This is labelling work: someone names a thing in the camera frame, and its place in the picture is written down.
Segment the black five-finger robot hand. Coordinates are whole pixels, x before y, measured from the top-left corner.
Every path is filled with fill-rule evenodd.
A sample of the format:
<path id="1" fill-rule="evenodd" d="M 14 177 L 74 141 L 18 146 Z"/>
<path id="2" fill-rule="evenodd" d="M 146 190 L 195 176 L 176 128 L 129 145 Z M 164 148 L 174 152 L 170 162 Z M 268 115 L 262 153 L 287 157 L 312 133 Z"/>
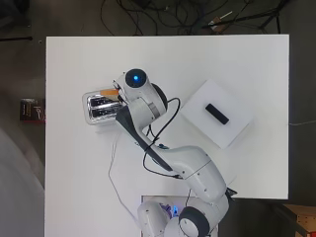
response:
<path id="1" fill-rule="evenodd" d="M 116 80 L 113 81 L 113 86 L 118 91 L 118 99 L 122 103 L 127 105 L 127 99 L 126 99 L 126 96 L 125 96 L 123 88 L 120 86 L 120 84 Z"/>

